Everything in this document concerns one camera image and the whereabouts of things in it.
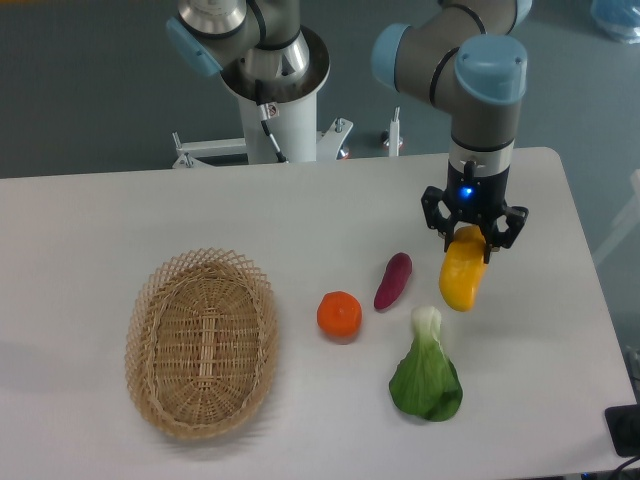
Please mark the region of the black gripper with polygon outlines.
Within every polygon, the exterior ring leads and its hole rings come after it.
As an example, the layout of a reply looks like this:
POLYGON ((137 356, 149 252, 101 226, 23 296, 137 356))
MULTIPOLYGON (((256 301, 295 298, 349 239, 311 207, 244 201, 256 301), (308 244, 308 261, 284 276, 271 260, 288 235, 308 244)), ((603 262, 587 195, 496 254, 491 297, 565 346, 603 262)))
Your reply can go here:
POLYGON ((509 170, 467 179, 464 171, 448 164, 446 189, 426 188, 421 197, 425 221, 443 239, 445 252, 454 241, 455 227, 460 221, 476 224, 479 219, 486 222, 482 226, 485 264, 490 263, 494 252, 512 247, 526 224, 529 209, 507 205, 509 170))

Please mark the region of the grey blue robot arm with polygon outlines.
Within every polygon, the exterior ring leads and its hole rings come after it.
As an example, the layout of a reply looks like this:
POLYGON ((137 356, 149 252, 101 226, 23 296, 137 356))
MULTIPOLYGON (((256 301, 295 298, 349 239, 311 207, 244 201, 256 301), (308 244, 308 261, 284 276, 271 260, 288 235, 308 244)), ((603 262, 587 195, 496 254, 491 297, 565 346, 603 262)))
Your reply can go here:
MULTIPOLYGON (((527 75, 512 30, 530 7, 445 1, 421 27, 388 26, 371 53, 380 83, 449 114, 447 185, 428 187, 422 208, 446 243, 457 224, 477 226, 486 254, 511 247, 528 216, 505 192, 527 75)), ((181 1, 166 33, 193 70, 220 76, 236 96, 250 162, 319 159, 316 96, 330 60, 298 2, 181 1)))

